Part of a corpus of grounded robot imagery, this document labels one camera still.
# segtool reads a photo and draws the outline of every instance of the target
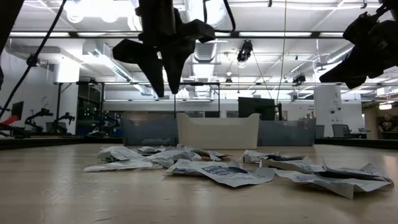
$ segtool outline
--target wooden table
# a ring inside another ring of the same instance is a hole
[[[385,187],[348,200],[275,177],[231,189],[162,170],[83,173],[106,145],[0,151],[0,223],[397,223],[398,196]],[[263,147],[308,154],[332,167],[368,162],[398,183],[398,151],[339,146]],[[237,159],[243,151],[223,151]],[[246,168],[254,165],[245,164]]]

